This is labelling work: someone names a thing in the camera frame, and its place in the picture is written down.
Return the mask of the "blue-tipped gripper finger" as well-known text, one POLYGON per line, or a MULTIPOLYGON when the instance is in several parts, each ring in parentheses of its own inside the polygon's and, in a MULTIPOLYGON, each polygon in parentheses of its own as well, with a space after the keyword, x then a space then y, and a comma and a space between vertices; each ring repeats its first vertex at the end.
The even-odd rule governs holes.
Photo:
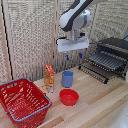
POLYGON ((64 54, 65 54, 66 60, 68 61, 69 60, 69 56, 68 56, 67 52, 64 52, 64 54))
POLYGON ((80 59, 82 59, 82 57, 83 57, 83 49, 80 50, 79 57, 80 57, 80 59))

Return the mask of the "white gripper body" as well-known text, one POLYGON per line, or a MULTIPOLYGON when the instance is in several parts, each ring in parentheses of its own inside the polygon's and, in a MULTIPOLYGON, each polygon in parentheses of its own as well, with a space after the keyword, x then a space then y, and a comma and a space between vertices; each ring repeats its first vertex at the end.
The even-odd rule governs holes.
POLYGON ((59 52, 67 52, 72 50, 88 48, 89 39, 85 36, 78 38, 75 41, 69 41, 68 39, 58 39, 57 44, 59 52))

